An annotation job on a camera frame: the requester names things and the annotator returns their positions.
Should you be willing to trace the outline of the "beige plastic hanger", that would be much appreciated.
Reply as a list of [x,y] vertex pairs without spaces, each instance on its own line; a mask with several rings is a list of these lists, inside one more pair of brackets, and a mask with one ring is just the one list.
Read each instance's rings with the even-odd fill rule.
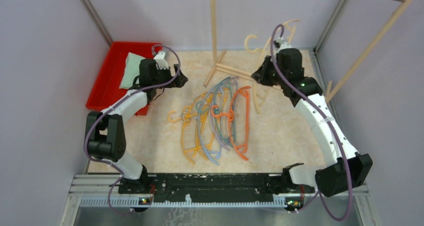
[[[297,25],[296,25],[296,23],[297,22],[300,22],[301,21],[301,19],[291,19],[291,20],[288,20],[288,21],[286,21],[286,22],[284,22],[283,23],[283,26],[284,26],[284,31],[288,31],[289,32],[289,36],[288,37],[285,37],[285,36],[279,36],[277,39],[278,40],[287,40],[290,44],[291,44],[291,42],[292,42],[292,40],[293,40],[293,37],[294,37],[294,35],[295,35],[295,32],[296,32],[296,27],[297,27]],[[259,58],[258,58],[258,63],[259,63],[259,60],[261,60],[261,59],[263,59],[264,57],[265,57],[265,52],[266,52],[266,50],[268,49],[270,49],[271,48],[271,41],[272,41],[272,39],[271,39],[271,37],[266,41],[266,43],[264,44],[264,46],[263,47],[257,47],[257,48],[255,48],[255,49],[250,49],[249,48],[249,41],[251,40],[251,39],[257,39],[257,35],[255,35],[255,34],[250,34],[250,35],[248,35],[246,38],[245,38],[245,40],[244,40],[244,47],[245,47],[245,50],[248,52],[248,53],[250,53],[250,54],[257,54],[257,53],[260,53],[260,56],[259,56]],[[264,96],[262,96],[262,95],[260,95],[259,93],[258,93],[258,83],[254,80],[254,79],[252,79],[252,101],[253,101],[253,107],[254,107],[254,109],[255,109],[255,112],[258,114],[258,115],[260,115],[260,114],[262,114],[262,109],[261,109],[261,107],[262,107],[262,105],[264,104],[264,102],[265,102],[265,100],[266,100],[266,98],[267,98],[267,96],[268,96],[268,93],[269,93],[269,90],[267,90],[266,92],[265,92],[265,95]]]

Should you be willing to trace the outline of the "orange plastic hanger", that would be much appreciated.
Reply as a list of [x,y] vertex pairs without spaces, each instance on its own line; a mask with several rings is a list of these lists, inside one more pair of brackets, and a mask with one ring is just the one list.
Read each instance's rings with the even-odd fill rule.
[[[215,119],[220,119],[222,117],[227,117],[227,127],[228,127],[228,133],[229,133],[229,142],[230,142],[230,146],[233,147],[233,149],[235,150],[235,152],[244,160],[244,161],[248,161],[249,158],[245,155],[245,153],[247,153],[248,149],[249,149],[249,136],[250,136],[250,86],[244,86],[241,87],[240,89],[238,89],[233,97],[231,98],[230,101],[230,105],[229,105],[229,110],[228,112],[225,113],[215,113],[215,109],[218,109],[217,105],[213,105],[211,107],[211,115],[212,117],[214,117]],[[244,124],[244,142],[242,144],[237,145],[236,144],[236,140],[234,139],[234,137],[232,136],[232,130],[231,130],[231,123],[233,123],[236,119],[236,114],[234,112],[234,110],[232,109],[232,107],[235,105],[235,102],[237,100],[237,97],[241,95],[245,98],[246,100],[246,109],[245,109],[245,116],[244,116],[244,120],[245,120],[245,124]]]

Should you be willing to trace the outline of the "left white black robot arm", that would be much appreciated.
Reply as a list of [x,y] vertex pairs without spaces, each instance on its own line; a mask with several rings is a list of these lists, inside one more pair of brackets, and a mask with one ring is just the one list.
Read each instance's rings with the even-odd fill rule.
[[120,173],[121,194],[149,191],[151,181],[146,167],[126,150],[125,123],[154,100],[158,89],[182,88],[187,83],[181,64],[173,67],[174,75],[169,66],[160,65],[158,60],[141,60],[139,74],[126,94],[108,108],[87,115],[84,153],[89,160],[108,164]]

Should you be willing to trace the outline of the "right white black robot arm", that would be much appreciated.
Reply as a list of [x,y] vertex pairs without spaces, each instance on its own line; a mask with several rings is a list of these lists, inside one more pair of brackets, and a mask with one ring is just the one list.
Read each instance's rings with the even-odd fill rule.
[[332,197],[361,186],[369,174],[373,160],[361,154],[345,137],[328,109],[323,90],[315,78],[305,76],[303,57],[296,48],[279,50],[266,56],[251,76],[264,86],[279,86],[284,96],[305,118],[324,157],[324,165],[308,167],[303,163],[284,168],[287,175],[281,185],[287,192],[295,192],[301,185],[318,188]]

